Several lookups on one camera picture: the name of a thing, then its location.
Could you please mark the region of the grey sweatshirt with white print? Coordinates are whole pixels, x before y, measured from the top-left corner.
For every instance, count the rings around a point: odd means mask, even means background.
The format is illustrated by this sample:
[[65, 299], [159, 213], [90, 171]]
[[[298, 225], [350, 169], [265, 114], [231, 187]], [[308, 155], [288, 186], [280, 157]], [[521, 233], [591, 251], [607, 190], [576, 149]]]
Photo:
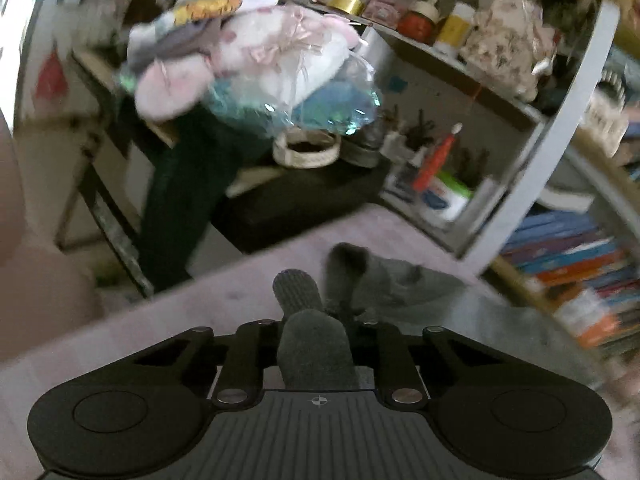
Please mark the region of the grey sweatshirt with white print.
[[540, 311], [509, 307], [453, 275], [363, 247], [335, 245], [322, 287], [308, 273], [288, 269], [274, 278], [272, 290], [283, 311], [277, 360], [289, 389], [356, 390], [372, 384], [371, 374], [355, 362], [350, 322], [390, 323], [411, 336], [442, 326], [587, 386], [601, 381], [570, 337]]

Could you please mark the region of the pink cartoon desk mat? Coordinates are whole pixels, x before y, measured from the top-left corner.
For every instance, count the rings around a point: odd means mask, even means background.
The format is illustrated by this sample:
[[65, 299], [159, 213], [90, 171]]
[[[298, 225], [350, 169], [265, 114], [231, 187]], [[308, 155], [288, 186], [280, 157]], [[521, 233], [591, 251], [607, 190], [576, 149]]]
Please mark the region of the pink cartoon desk mat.
[[[417, 229], [379, 206], [367, 206], [344, 219], [330, 222], [266, 252], [245, 257], [231, 266], [204, 275], [196, 281], [155, 296], [151, 301], [105, 321], [69, 333], [29, 351], [1, 367], [1, 479], [35, 479], [42, 466], [27, 437], [28, 412], [52, 387], [100, 366], [129, 356], [144, 347], [182, 333], [194, 326], [209, 326], [218, 334], [230, 334], [242, 324], [262, 318], [280, 318], [281, 308], [271, 291], [271, 281], [284, 268], [308, 271], [316, 280], [323, 275], [329, 250], [339, 242], [366, 246], [385, 258], [419, 263], [427, 269], [442, 270], [470, 286], [468, 292], [500, 302], [495, 292], [461, 263], [444, 255]], [[639, 440], [631, 433], [631, 410], [614, 411], [613, 443], [605, 449], [596, 472], [605, 479], [639, 479]], [[294, 436], [276, 451], [293, 452], [293, 458], [317, 459], [316, 472], [340, 474], [346, 479], [386, 479], [384, 467], [390, 465], [390, 479], [410, 478], [408, 458], [398, 466], [392, 459], [408, 451], [400, 446], [390, 459], [375, 452], [374, 444], [394, 444], [390, 438], [370, 437], [357, 441], [354, 431], [340, 438], [337, 422], [329, 430], [320, 430], [312, 422], [315, 434], [305, 436], [294, 427]], [[337, 436], [336, 451], [314, 451], [311, 443], [320, 437]], [[373, 452], [366, 464], [360, 457]]]

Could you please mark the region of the red bottle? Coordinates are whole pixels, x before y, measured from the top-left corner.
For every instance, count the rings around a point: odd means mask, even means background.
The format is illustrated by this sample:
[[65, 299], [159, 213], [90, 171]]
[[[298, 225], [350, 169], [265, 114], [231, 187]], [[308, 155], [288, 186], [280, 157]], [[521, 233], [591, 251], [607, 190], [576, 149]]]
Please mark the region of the red bottle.
[[454, 124], [451, 130], [440, 140], [433, 153], [424, 160], [423, 165], [412, 184], [414, 192], [421, 193], [425, 191], [431, 180], [442, 169], [452, 147], [456, 143], [457, 135], [462, 131], [461, 122]]

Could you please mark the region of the white wooden bookshelf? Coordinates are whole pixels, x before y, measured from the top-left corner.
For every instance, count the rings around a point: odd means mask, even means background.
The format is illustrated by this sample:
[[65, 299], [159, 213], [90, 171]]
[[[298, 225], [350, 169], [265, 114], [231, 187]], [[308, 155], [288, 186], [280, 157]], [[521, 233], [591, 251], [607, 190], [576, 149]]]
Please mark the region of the white wooden bookshelf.
[[434, 49], [380, 26], [370, 27], [369, 51], [387, 80], [399, 76], [408, 89], [392, 96], [403, 112], [424, 110], [442, 128], [460, 122], [461, 140], [486, 148], [492, 179], [474, 194], [448, 229], [431, 226], [403, 200], [382, 193], [380, 204], [397, 211], [425, 232], [474, 275], [485, 271], [548, 182], [586, 110], [600, 79], [620, 21], [620, 7], [602, 0], [582, 62], [558, 111], [546, 117], [512, 99]]

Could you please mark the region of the pink white plush toy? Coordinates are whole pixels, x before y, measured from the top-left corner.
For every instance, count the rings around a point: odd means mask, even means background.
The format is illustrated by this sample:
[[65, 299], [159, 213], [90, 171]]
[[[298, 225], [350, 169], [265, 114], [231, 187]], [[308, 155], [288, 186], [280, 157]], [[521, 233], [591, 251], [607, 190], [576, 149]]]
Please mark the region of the pink white plush toy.
[[140, 117], [211, 102], [217, 116], [291, 113], [326, 87], [359, 42], [346, 18], [279, 0], [191, 0], [131, 27], [115, 79]]

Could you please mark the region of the floral wrapped white bundle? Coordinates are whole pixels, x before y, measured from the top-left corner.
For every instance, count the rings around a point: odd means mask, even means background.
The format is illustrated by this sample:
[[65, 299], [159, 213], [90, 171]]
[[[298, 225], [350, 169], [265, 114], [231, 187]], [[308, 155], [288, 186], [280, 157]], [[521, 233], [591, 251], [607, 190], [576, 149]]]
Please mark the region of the floral wrapped white bundle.
[[494, 0], [477, 12], [460, 50], [469, 70], [524, 102], [537, 95], [539, 78], [551, 72], [556, 31], [529, 0]]

